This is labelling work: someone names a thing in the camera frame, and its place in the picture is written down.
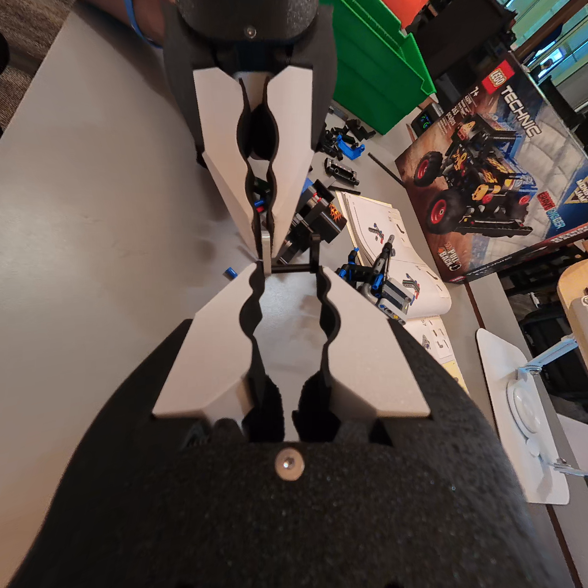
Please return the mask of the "monster truck toy set box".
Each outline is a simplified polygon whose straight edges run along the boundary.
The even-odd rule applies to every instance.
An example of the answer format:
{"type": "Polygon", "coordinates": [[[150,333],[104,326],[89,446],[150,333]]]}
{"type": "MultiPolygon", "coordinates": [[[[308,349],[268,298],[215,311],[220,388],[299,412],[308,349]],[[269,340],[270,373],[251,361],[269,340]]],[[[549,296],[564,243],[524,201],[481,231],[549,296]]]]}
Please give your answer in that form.
{"type": "Polygon", "coordinates": [[[395,164],[444,282],[587,239],[587,153],[511,53],[395,164]]]}

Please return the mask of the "building instruction booklet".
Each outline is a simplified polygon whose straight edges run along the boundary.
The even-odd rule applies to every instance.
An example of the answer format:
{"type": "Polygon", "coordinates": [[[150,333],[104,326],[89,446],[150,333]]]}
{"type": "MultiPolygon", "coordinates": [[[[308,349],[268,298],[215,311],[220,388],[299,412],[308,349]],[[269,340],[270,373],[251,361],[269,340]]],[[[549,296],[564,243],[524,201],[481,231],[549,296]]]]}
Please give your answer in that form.
{"type": "Polygon", "coordinates": [[[358,250],[358,264],[372,266],[385,243],[392,241],[386,279],[401,290],[408,303],[404,310],[388,299],[380,305],[404,320],[405,329],[469,393],[442,322],[452,305],[449,291],[412,246],[400,212],[388,203],[351,192],[338,190],[335,194],[358,250]]]}

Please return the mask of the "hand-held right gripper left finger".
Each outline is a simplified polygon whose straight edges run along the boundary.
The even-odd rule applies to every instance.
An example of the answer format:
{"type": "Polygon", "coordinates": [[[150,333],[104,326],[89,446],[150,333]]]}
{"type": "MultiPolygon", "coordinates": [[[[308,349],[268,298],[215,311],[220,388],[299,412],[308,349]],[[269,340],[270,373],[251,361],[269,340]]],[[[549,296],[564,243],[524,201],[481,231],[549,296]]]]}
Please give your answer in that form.
{"type": "Polygon", "coordinates": [[[195,314],[153,407],[157,418],[233,419],[251,442],[283,442],[282,397],[254,332],[262,319],[262,263],[251,263],[195,314]]]}

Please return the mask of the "thin black toy axle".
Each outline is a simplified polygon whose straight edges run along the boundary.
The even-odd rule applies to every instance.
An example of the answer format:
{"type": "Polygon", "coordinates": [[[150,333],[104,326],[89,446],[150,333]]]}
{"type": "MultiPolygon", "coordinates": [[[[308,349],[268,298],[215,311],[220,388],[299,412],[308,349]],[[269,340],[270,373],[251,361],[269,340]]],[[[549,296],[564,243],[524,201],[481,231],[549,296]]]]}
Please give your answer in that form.
{"type": "Polygon", "coordinates": [[[317,274],[320,267],[320,234],[313,233],[309,241],[309,263],[290,263],[272,265],[272,274],[311,273],[317,274]]]}

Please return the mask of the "orange plastic container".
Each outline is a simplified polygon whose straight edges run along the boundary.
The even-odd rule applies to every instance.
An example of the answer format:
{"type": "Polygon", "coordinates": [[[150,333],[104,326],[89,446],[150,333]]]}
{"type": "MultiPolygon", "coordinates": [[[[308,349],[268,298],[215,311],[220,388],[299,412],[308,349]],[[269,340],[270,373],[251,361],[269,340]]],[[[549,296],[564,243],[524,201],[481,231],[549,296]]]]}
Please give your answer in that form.
{"type": "Polygon", "coordinates": [[[420,1],[382,1],[389,10],[399,19],[401,28],[406,29],[415,19],[416,15],[429,2],[427,0],[420,1]]]}

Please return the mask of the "long black toy axle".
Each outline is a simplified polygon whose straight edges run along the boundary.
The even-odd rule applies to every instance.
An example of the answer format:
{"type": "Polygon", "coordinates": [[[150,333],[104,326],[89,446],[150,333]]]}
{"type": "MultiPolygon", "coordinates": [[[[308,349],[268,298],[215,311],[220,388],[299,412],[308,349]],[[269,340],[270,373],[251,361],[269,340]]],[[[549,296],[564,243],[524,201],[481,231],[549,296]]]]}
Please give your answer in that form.
{"type": "Polygon", "coordinates": [[[395,180],[402,188],[405,188],[404,182],[395,174],[390,168],[388,168],[384,163],[382,163],[372,152],[368,152],[368,157],[378,165],[383,171],[385,171],[393,180],[395,180]]]}

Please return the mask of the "stacked green plastic bins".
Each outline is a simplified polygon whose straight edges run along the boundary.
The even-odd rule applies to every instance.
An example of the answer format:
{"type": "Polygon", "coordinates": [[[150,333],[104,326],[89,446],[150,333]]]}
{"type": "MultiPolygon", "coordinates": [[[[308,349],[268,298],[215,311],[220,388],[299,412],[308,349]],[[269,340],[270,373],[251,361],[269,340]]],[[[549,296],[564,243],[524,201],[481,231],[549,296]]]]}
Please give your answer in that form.
{"type": "Polygon", "coordinates": [[[436,93],[411,33],[382,1],[320,1],[333,8],[334,100],[380,135],[436,93]]]}

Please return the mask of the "black device lit screen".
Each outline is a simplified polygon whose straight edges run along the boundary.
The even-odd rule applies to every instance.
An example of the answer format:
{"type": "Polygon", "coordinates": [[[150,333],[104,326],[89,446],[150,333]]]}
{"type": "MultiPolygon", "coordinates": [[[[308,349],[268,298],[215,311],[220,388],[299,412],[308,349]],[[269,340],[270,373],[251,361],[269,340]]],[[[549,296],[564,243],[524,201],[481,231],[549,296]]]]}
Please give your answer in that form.
{"type": "Polygon", "coordinates": [[[415,137],[422,136],[443,114],[442,107],[435,101],[423,108],[410,123],[415,137]]]}

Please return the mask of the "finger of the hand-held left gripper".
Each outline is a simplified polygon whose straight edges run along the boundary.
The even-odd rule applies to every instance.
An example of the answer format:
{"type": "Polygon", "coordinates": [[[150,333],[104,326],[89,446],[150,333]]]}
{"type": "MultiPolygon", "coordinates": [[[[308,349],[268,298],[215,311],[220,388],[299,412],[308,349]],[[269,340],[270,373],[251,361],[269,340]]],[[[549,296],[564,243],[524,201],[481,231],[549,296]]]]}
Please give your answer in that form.
{"type": "Polygon", "coordinates": [[[247,194],[251,168],[239,145],[238,128],[249,102],[243,84],[221,69],[193,71],[203,139],[203,160],[245,244],[260,256],[254,208],[247,194]]]}
{"type": "Polygon", "coordinates": [[[269,164],[273,201],[269,208],[272,258],[288,234],[313,158],[312,70],[289,65],[265,87],[263,104],[276,133],[269,164]]]}

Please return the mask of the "pile of Lego parts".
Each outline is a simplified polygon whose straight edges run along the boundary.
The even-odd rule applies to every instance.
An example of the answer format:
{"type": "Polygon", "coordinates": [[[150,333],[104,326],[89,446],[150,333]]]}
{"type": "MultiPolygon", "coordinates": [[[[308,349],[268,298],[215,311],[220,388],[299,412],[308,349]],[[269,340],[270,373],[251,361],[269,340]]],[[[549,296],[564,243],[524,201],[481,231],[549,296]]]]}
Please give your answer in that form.
{"type": "Polygon", "coordinates": [[[306,252],[312,235],[318,235],[321,242],[332,243],[347,222],[334,205],[334,194],[321,181],[306,178],[289,231],[273,257],[274,264],[287,265],[306,252]]]}

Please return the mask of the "person's left forearm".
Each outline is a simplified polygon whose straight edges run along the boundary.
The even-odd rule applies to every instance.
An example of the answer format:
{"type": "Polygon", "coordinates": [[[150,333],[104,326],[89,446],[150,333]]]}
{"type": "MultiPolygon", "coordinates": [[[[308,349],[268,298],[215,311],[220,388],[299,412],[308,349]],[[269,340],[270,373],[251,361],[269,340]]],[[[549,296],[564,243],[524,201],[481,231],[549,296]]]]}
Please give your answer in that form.
{"type": "MultiPolygon", "coordinates": [[[[109,15],[132,30],[123,1],[84,1],[84,3],[109,15]]],[[[134,1],[134,8],[137,22],[143,34],[162,46],[165,36],[165,19],[162,2],[134,1]]]]}

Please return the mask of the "blue toy panel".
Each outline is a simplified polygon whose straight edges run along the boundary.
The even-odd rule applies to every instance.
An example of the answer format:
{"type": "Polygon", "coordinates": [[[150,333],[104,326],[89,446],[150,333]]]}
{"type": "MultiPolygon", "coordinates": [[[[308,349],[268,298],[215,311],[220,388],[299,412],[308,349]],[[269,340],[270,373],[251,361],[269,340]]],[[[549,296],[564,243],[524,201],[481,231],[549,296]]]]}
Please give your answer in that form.
{"type": "Polygon", "coordinates": [[[342,152],[342,154],[350,160],[356,160],[363,154],[365,150],[365,145],[363,143],[354,143],[352,145],[349,145],[349,143],[347,143],[343,139],[343,136],[341,134],[336,136],[336,144],[338,149],[342,152]]]}

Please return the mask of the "blue wristband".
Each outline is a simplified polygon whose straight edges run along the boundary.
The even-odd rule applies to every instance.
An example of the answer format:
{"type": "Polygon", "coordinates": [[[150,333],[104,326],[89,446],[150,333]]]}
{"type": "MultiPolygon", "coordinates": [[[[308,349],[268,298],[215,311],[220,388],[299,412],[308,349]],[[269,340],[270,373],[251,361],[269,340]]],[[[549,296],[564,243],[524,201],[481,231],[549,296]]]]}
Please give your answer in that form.
{"type": "Polygon", "coordinates": [[[125,7],[126,15],[129,20],[129,25],[132,28],[132,30],[137,34],[137,36],[151,47],[155,49],[162,49],[162,46],[159,43],[155,42],[150,37],[143,34],[142,30],[140,29],[136,19],[134,1],[123,1],[123,5],[125,7]]]}

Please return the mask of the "toy chassis with grey motor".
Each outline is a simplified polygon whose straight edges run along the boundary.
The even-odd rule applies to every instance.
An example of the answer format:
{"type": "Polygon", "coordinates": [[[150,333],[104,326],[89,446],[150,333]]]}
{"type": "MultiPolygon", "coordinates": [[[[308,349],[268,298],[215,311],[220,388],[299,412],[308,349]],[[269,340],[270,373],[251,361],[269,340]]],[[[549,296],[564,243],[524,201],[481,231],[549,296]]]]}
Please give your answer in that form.
{"type": "Polygon", "coordinates": [[[393,241],[394,235],[390,235],[371,266],[358,262],[359,249],[354,248],[336,274],[389,319],[405,326],[411,298],[407,289],[388,276],[390,261],[395,256],[393,241]]]}

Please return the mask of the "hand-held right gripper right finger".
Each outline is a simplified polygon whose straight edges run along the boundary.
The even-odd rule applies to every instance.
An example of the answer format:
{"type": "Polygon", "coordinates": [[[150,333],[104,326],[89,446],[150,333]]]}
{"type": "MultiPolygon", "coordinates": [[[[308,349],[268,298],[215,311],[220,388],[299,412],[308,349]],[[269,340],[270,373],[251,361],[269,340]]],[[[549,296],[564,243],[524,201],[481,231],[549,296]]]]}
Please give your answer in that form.
{"type": "Polygon", "coordinates": [[[357,422],[370,431],[378,419],[427,418],[430,407],[396,332],[387,319],[333,270],[316,274],[319,325],[326,336],[318,371],[306,380],[293,424],[299,440],[326,443],[357,422]]]}

